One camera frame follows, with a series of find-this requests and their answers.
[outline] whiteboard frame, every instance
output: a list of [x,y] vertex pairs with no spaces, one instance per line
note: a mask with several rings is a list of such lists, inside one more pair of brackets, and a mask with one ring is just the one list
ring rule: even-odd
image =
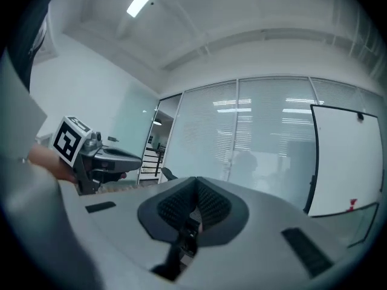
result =
[[[314,104],[311,104],[310,105],[310,109],[311,109],[311,112],[312,112],[312,118],[313,118],[313,124],[314,124],[314,134],[316,136],[316,169],[314,171],[314,175],[312,176],[312,180],[310,182],[310,190],[309,190],[309,195],[308,195],[308,199],[307,199],[307,203],[305,204],[305,208],[304,208],[304,212],[306,214],[309,213],[310,211],[310,208],[311,208],[311,205],[312,205],[312,202],[313,202],[313,198],[314,198],[314,192],[316,191],[316,184],[317,184],[317,179],[318,179],[318,173],[319,173],[319,158],[320,158],[320,155],[319,155],[319,133],[317,131],[317,123],[316,123],[316,116],[314,114],[314,107],[318,107],[318,108],[329,108],[329,109],[337,109],[337,110],[340,110],[340,111],[346,111],[346,112],[352,112],[352,113],[357,113],[357,114],[362,114],[362,115],[366,115],[366,116],[370,116],[370,117],[374,117],[377,119],[377,122],[378,122],[378,125],[379,125],[379,133],[380,133],[380,124],[379,124],[379,119],[376,115],[372,115],[372,114],[367,114],[367,113],[364,113],[364,112],[360,112],[360,111],[354,111],[352,109],[344,109],[344,108],[338,108],[336,106],[327,106],[327,105],[314,105]],[[385,168],[385,165],[384,165],[384,160],[382,158],[382,169],[383,169],[383,175],[382,175],[382,184],[381,184],[381,188],[383,186],[383,180],[384,180],[384,168]],[[318,218],[318,217],[326,217],[326,216],[332,216],[332,215],[335,215],[335,214],[343,214],[343,213],[347,213],[345,211],[343,212],[340,212],[340,213],[334,213],[334,214],[325,214],[325,215],[321,215],[321,216],[313,216],[313,218]]]

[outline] ceiling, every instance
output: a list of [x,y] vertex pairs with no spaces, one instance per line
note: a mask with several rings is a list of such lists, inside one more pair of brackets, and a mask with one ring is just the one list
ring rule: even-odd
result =
[[270,39],[333,45],[384,76],[385,45],[355,0],[150,0],[136,18],[131,1],[53,0],[53,25],[156,92],[191,60]]

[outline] whiteboard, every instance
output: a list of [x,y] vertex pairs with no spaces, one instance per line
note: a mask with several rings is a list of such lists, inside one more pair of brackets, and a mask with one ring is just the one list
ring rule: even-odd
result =
[[383,155],[377,117],[312,105],[316,131],[316,188],[308,214],[342,213],[378,200]]

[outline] black slot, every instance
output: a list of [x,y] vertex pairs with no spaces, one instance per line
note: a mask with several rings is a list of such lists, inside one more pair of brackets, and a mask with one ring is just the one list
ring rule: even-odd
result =
[[299,228],[289,228],[282,235],[296,253],[311,277],[316,277],[333,264]]
[[88,213],[95,213],[96,211],[107,210],[108,208],[111,208],[111,207],[115,207],[115,203],[111,201],[85,206],[86,211]]

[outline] hand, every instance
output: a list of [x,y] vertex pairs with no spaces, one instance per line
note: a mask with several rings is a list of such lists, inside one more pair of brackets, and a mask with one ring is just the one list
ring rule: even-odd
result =
[[31,163],[47,169],[56,179],[69,181],[73,184],[78,183],[73,169],[53,150],[48,149],[47,147],[34,144],[28,154],[28,159]]

